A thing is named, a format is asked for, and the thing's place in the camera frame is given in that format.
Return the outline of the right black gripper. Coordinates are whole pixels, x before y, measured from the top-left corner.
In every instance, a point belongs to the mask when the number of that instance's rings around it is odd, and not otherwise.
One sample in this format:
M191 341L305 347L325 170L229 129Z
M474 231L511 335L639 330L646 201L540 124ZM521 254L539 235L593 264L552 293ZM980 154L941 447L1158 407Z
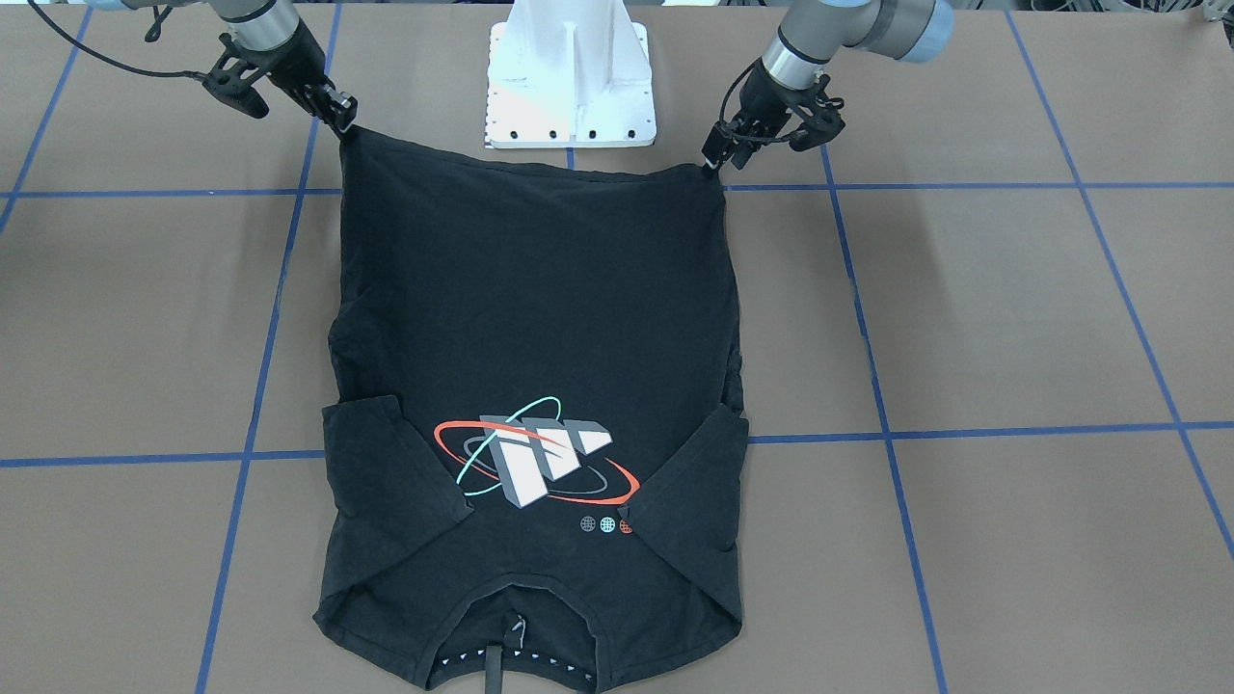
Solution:
M251 119L265 119L269 106L255 83L262 78L286 93L291 100L348 142L355 122L358 100L334 88L325 70L325 53L304 22L299 22L284 44L271 51L255 51L239 43L233 35L221 35L225 44L215 65L204 75L204 90L221 104Z

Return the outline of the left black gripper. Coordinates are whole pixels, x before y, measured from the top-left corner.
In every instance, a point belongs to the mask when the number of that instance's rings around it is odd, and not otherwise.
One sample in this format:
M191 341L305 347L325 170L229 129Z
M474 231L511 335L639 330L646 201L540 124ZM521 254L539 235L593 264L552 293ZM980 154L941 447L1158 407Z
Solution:
M808 78L806 88L791 89L775 82L759 59L747 67L729 88L738 94L735 117L716 122L701 149L705 175L718 175L731 161L743 170L747 153L770 144L789 144L793 152L828 144L845 130L845 101L829 96L829 85L824 70Z

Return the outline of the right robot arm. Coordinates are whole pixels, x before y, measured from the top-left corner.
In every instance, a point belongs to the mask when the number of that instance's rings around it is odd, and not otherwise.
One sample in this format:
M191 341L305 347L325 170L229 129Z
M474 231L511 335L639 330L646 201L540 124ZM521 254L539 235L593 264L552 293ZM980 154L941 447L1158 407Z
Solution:
M352 137L358 100L339 91L326 70L325 51L291 1L207 1L227 31L218 36L222 53L210 70L148 70L123 65L80 44L106 65L141 77L189 79L202 84L230 109L265 119L269 106L255 90L263 78L286 93L305 114L326 123L346 141Z

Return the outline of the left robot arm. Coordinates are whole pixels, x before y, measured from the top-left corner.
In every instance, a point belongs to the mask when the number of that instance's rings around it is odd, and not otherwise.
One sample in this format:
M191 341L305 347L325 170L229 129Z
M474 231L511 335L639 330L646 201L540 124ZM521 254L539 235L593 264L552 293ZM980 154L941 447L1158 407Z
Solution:
M763 56L733 82L702 146L705 175L743 170L763 147L807 152L845 122L842 98L827 93L827 65L843 48L921 65L951 40L948 1L793 1Z

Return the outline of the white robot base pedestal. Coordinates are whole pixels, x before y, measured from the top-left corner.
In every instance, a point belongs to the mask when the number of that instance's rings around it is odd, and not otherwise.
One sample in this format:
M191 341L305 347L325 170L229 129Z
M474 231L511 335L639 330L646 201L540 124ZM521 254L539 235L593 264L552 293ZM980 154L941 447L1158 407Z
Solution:
M484 144L647 147L652 52L622 1L516 1L490 31Z

